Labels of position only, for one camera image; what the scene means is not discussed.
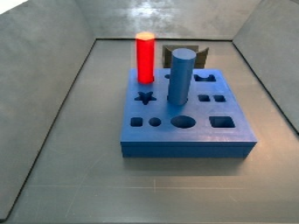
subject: gray floor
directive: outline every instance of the gray floor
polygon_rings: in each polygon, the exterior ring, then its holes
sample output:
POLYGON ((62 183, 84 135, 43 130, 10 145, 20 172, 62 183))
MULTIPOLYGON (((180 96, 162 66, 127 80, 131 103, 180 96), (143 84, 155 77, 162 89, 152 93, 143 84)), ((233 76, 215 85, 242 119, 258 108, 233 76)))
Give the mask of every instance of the gray floor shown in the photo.
POLYGON ((299 142, 230 42, 210 47, 258 144, 239 158, 122 158, 132 41, 99 41, 79 74, 7 223, 299 222, 299 142))

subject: hole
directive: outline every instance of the hole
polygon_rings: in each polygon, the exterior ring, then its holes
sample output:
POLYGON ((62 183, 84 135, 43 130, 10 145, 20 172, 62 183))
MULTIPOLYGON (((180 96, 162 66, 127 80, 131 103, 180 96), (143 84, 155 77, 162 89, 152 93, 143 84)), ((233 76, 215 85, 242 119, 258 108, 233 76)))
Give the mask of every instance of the hole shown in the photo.
POLYGON ((162 120, 158 117, 154 117, 154 118, 150 119, 150 124, 154 127, 158 127, 162 124, 162 120))
POLYGON ((143 93, 138 92, 139 96, 135 98, 136 101, 143 102, 144 105, 148 104, 148 102, 156 101, 156 98, 154 98, 154 92, 143 93))
POLYGON ((230 116, 211 116, 210 125, 213 128, 235 128, 235 123, 230 116))
POLYGON ((226 97, 222 94, 214 95, 215 102, 226 102, 226 97))
POLYGON ((195 81, 217 81, 215 76, 210 74, 210 77, 202 78, 198 74, 194 75, 195 81))
POLYGON ((199 94, 199 100, 201 102, 210 102, 211 98, 206 94, 199 94))
POLYGON ((180 129, 189 129, 195 125, 195 120, 187 115, 178 115, 171 120, 172 126, 180 129))
POLYGON ((131 118, 131 126, 132 127, 142 127, 144 124, 144 119, 143 117, 132 117, 131 118))

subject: circular hole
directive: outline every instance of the circular hole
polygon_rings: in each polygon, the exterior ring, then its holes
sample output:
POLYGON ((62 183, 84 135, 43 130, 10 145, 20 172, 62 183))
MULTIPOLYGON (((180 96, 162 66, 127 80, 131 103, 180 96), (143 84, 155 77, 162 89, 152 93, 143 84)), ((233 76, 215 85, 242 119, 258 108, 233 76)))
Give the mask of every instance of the circular hole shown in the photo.
POLYGON ((154 117, 154 118, 150 119, 150 124, 154 127, 158 127, 162 124, 162 120, 158 117, 154 117))
POLYGON ((187 115, 178 115, 171 120, 172 126, 180 129, 189 129, 195 125, 195 120, 187 115))

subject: square hole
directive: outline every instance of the square hole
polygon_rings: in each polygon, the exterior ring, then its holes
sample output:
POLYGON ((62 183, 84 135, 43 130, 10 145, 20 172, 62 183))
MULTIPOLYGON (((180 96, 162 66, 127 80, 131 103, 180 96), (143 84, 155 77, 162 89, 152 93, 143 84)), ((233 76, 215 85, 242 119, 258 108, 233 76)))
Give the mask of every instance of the square hole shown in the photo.
POLYGON ((230 116, 211 116, 210 125, 213 128, 235 128, 235 123, 230 116))
POLYGON ((227 101, 225 95, 222 95, 222 94, 215 94, 214 99, 215 99, 215 102, 226 102, 227 101))
POLYGON ((199 94, 199 101, 201 102, 210 102, 211 98, 206 94, 199 94))
POLYGON ((131 126, 132 127, 142 127, 144 124, 144 119, 143 117, 132 117, 131 118, 131 126))

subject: rectangular hole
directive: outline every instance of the rectangular hole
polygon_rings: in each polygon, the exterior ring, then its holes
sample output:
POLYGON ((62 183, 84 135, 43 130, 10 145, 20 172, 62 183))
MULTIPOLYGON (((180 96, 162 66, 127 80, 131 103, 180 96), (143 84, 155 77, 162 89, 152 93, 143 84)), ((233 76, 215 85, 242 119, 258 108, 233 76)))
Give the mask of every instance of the rectangular hole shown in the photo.
POLYGON ((235 123, 230 116, 211 116, 210 125, 213 128, 235 128, 235 123))

